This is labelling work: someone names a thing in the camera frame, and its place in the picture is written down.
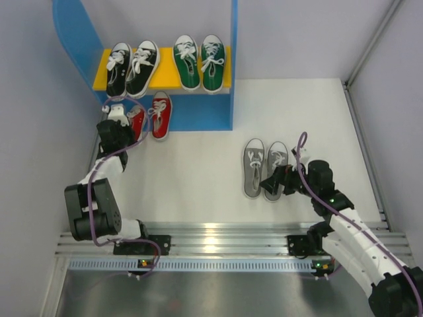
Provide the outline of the grey canvas sneaker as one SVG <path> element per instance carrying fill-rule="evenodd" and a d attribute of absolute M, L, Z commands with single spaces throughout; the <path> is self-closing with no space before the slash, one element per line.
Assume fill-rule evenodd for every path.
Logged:
<path fill-rule="evenodd" d="M 257 198 L 261 193 L 259 183 L 264 159 L 264 143 L 257 138 L 248 141 L 243 151 L 243 189 L 250 199 Z"/>
<path fill-rule="evenodd" d="M 274 173 L 274 170 L 278 166 L 285 166 L 288 164 L 289 155 L 288 149 L 284 143 L 281 141 L 275 141 L 271 144 L 268 154 L 267 154 L 267 177 L 271 177 Z M 283 186 L 278 187 L 278 192 L 276 194 L 264 192 L 265 198 L 270 202 L 276 202 L 280 199 Z"/>

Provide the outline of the red canvas sneaker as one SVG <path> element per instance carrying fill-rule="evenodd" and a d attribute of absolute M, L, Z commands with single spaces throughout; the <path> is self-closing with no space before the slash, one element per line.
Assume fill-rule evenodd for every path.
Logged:
<path fill-rule="evenodd" d="M 141 139 L 143 127 L 147 120 L 144 110 L 141 108 L 141 106 L 135 105 L 127 113 L 127 118 L 134 132 L 134 140 L 139 141 Z"/>
<path fill-rule="evenodd" d="M 156 141 L 164 141 L 169 134 L 172 112 L 173 104 L 170 96 L 164 91 L 156 92 L 152 107 L 148 109 L 153 122 L 152 136 Z"/>

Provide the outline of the black canvas sneaker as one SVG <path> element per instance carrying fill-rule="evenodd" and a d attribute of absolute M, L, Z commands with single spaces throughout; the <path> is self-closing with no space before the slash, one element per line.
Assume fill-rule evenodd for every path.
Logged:
<path fill-rule="evenodd" d="M 126 92 L 130 98 L 140 99 L 145 95 L 160 60 L 160 51 L 155 42 L 145 40 L 138 46 L 126 78 Z"/>
<path fill-rule="evenodd" d="M 117 43 L 108 56 L 106 64 L 106 94 L 114 101 L 122 100 L 126 95 L 126 78 L 133 60 L 133 51 L 125 42 Z"/>

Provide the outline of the green canvas sneaker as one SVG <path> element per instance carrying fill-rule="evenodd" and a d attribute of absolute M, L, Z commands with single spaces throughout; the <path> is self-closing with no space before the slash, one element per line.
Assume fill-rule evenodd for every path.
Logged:
<path fill-rule="evenodd" d="M 200 46 L 202 60 L 202 86 L 209 94 L 215 94 L 223 88 L 223 76 L 226 64 L 226 49 L 220 38 L 207 35 Z"/>
<path fill-rule="evenodd" d="M 198 56 L 198 46 L 193 37 L 184 34 L 177 38 L 173 46 L 173 60 L 181 87 L 188 92 L 200 87 Z"/>

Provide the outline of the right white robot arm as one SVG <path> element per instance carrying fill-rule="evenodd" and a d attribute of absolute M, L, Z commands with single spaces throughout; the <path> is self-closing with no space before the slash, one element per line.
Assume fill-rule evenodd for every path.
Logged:
<path fill-rule="evenodd" d="M 310 197 L 323 221 L 307 232 L 308 253 L 316 262 L 332 256 L 367 296 L 375 316 L 422 315 L 422 269 L 408 267 L 362 221 L 354 204 L 335 188 L 333 172 L 324 160 L 307 166 L 278 166 L 260 186 L 274 194 Z"/>

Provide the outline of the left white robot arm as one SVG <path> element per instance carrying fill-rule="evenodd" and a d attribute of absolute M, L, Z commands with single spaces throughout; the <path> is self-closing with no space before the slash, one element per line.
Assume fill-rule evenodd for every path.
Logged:
<path fill-rule="evenodd" d="M 77 184 L 64 190 L 65 205 L 72 237 L 105 244 L 111 239 L 143 239 L 145 226 L 139 220 L 124 219 L 112 183 L 125 171 L 126 148 L 135 143 L 129 123 L 104 120 L 97 126 L 100 142 L 95 164 Z"/>

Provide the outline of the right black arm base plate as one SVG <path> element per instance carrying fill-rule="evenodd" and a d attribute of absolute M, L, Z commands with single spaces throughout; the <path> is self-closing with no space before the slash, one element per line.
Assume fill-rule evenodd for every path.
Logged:
<path fill-rule="evenodd" d="M 323 256 L 326 253 L 313 238 L 306 234 L 288 235 L 288 254 L 300 260 L 309 256 Z"/>

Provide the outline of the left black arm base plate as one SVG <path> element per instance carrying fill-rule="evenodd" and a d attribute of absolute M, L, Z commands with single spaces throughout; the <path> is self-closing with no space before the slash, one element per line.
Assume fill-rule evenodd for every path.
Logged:
<path fill-rule="evenodd" d="M 171 235 L 150 234 L 148 239 L 158 245 L 162 256 L 167 256 L 171 249 Z M 157 248 L 151 243 L 121 242 L 114 245 L 113 254 L 116 256 L 152 256 L 157 255 Z"/>

